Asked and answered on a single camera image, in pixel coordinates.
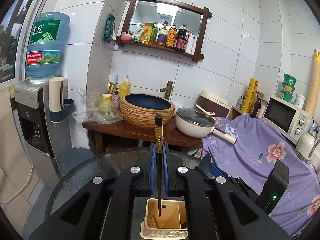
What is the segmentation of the dark wooden counter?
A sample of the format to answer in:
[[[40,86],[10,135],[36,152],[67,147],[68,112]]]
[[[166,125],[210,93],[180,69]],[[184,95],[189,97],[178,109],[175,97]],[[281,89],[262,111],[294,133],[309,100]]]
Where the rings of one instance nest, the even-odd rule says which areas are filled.
[[[105,152],[103,143],[103,134],[115,135],[128,139],[136,139],[141,141],[155,142],[155,130],[153,128],[143,128],[126,121],[120,121],[115,124],[99,124],[97,122],[83,122],[82,127],[94,133],[94,142],[97,154]],[[175,119],[170,121],[163,127],[163,141],[169,145],[181,146],[183,151],[186,148],[201,148],[203,143],[199,138],[189,137],[180,132],[175,124]]]

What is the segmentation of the purple floral cloth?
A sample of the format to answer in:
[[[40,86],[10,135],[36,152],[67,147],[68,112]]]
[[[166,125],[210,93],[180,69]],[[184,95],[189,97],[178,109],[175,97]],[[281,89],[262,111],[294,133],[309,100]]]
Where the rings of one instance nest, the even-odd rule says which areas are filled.
[[[271,125],[243,114],[233,120],[214,118],[215,127],[236,139],[234,145],[209,134],[202,139],[202,155],[233,177],[240,177],[257,194],[276,161],[289,168],[289,185],[271,218],[290,237],[307,227],[319,211],[319,181],[313,166],[300,160],[295,147]]]

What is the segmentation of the yellow soap bottle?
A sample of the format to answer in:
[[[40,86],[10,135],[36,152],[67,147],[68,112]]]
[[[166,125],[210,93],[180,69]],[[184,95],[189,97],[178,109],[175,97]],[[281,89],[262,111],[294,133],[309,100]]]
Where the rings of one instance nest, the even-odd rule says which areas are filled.
[[[129,76],[126,75],[125,80],[119,85],[119,95],[120,96],[125,96],[126,94],[130,93],[130,88],[131,88],[131,83],[129,81]]]

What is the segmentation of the yellow foil roll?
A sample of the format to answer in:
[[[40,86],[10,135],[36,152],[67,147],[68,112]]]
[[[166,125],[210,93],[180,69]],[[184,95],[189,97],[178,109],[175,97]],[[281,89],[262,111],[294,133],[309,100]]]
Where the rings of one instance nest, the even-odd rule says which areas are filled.
[[[251,78],[249,82],[248,89],[242,104],[241,111],[244,113],[251,113],[253,103],[255,102],[256,92],[259,85],[259,81]]]

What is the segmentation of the clear plastic bag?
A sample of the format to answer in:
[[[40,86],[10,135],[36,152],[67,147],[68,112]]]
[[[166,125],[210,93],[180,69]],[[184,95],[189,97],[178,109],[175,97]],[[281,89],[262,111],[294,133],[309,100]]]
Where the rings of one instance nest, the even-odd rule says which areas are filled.
[[[112,104],[112,100],[104,99],[103,94],[78,90],[85,108],[72,112],[72,117],[79,122],[97,122],[99,124],[115,124],[123,121],[120,110]]]

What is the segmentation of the round glass table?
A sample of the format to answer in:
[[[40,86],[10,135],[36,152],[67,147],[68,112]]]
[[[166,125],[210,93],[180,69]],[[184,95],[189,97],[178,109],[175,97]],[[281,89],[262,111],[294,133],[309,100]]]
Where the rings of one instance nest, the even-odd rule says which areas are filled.
[[[79,164],[56,185],[48,200],[44,218],[49,218],[94,177],[117,177],[123,170],[135,166],[136,161],[144,158],[148,152],[147,147],[124,148],[97,155]]]

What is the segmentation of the green stacked noodle cups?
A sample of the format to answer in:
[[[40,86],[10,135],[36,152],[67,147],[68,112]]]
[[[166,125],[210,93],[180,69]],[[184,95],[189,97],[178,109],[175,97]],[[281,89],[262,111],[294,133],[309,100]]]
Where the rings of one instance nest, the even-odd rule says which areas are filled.
[[[283,75],[283,82],[281,83],[281,90],[279,97],[286,102],[291,102],[293,93],[295,91],[296,79],[290,74]]]

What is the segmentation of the brass faucet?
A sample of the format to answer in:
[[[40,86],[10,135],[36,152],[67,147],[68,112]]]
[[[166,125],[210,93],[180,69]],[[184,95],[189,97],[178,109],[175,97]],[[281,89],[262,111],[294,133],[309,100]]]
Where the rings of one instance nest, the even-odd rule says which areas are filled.
[[[167,82],[167,86],[165,88],[161,88],[159,91],[161,93],[164,93],[164,98],[165,99],[169,100],[172,90],[173,90],[173,82],[172,81],[168,81]]]

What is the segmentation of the white microwave oven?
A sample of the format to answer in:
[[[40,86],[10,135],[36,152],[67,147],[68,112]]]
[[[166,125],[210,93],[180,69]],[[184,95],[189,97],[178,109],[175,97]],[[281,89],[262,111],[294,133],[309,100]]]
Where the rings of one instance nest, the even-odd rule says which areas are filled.
[[[263,120],[294,145],[313,124],[313,118],[306,111],[276,96],[270,97]]]

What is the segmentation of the grey water dispenser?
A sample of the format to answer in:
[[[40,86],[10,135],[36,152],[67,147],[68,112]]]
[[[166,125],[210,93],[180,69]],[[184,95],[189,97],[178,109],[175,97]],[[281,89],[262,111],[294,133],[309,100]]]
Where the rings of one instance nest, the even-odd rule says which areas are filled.
[[[14,92],[27,155],[44,185],[54,189],[62,177],[59,160],[72,148],[69,120],[51,122],[48,81],[25,79]]]

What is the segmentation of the cream pan with lid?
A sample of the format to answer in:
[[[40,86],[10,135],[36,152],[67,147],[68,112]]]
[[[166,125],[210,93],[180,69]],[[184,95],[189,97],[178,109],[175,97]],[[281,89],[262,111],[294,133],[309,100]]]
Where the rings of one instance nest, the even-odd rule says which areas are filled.
[[[189,137],[204,138],[213,133],[233,145],[236,143],[234,137],[216,128],[213,118],[202,111],[181,107],[176,111],[175,123],[177,129]]]

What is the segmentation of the wooden framed wall shelf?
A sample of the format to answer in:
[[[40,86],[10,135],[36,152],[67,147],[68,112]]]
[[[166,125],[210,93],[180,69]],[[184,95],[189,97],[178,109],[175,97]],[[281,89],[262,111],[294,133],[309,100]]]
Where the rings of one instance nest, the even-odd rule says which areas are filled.
[[[155,48],[189,57],[194,62],[204,59],[202,45],[207,21],[212,13],[176,0],[129,0],[118,46],[126,44]],[[176,33],[187,24],[189,40],[185,52],[174,48]]]

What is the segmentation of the black chopstick gold band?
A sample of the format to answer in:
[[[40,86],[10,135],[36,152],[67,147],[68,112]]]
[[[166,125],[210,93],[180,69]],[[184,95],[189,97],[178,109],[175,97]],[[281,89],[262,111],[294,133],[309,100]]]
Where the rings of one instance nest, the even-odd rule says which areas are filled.
[[[162,145],[163,145],[163,115],[155,116],[155,138],[156,138],[156,167],[157,167],[157,193],[158,193],[158,215],[161,217],[162,200]]]

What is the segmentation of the beige fabric cover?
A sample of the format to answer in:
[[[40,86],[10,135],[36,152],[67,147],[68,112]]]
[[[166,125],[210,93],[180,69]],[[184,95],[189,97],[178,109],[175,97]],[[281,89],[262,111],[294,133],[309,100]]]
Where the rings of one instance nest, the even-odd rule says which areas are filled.
[[[22,147],[14,122],[9,87],[1,89],[1,208],[22,234],[31,208],[28,202],[39,178]]]

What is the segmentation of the brown white rice cooker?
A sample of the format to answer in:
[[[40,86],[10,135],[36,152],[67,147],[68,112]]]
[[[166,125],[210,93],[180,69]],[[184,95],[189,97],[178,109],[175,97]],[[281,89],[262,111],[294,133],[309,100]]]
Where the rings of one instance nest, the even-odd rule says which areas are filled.
[[[228,101],[206,90],[200,92],[196,103],[207,112],[214,112],[216,117],[226,118],[231,109]]]

